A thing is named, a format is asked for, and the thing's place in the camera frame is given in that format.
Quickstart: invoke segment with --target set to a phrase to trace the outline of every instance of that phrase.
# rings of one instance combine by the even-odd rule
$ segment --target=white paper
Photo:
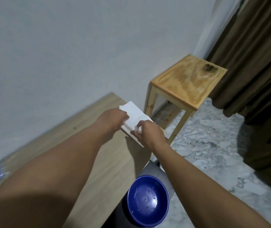
[[[137,124],[141,120],[151,120],[150,117],[148,117],[146,114],[144,114],[133,102],[128,102],[125,105],[120,105],[120,109],[123,111],[126,111],[129,119],[125,121],[124,125],[122,126],[122,129],[130,135],[138,144],[142,146],[142,144],[137,140],[136,137],[134,137],[130,132],[132,130],[137,130],[141,133],[142,128],[138,128]]]

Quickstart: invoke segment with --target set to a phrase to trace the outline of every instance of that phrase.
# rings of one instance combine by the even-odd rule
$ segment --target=marble floor
[[[153,120],[160,122],[171,107],[166,105]],[[168,125],[168,133],[174,130],[182,115],[183,112]],[[251,128],[243,124],[242,116],[227,118],[212,106],[210,99],[206,99],[171,146],[271,223],[271,188],[256,177],[254,170],[244,164],[240,156],[246,151],[250,133]],[[157,227],[194,227],[176,194],[170,201],[167,217]]]

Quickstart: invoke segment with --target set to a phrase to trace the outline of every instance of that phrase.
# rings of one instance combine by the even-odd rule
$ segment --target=person's right hand
[[[131,131],[138,141],[146,148],[154,152],[158,147],[166,145],[166,138],[162,129],[150,120],[139,121],[137,127],[142,127],[142,133],[136,130]]]

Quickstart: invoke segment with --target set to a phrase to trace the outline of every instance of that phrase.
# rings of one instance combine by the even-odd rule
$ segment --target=hand
[[[138,141],[146,148],[154,152],[158,147],[167,145],[162,129],[150,120],[139,121],[137,127],[142,127],[142,133],[131,131]]]
[[[108,133],[113,133],[120,130],[128,118],[127,112],[114,108],[104,111],[98,117],[96,123],[106,128]]]

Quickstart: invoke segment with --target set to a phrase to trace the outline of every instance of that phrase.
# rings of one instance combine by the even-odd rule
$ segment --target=forearm
[[[162,146],[154,153],[195,227],[271,227],[261,215],[170,146]]]
[[[11,210],[0,207],[0,213],[22,210],[16,219],[31,216],[36,220],[34,224],[41,226],[43,221],[61,226],[84,187],[106,136],[107,131],[95,123],[14,172],[0,185],[0,204],[10,202]],[[48,214],[40,213],[50,207]],[[24,222],[30,227],[31,221]]]

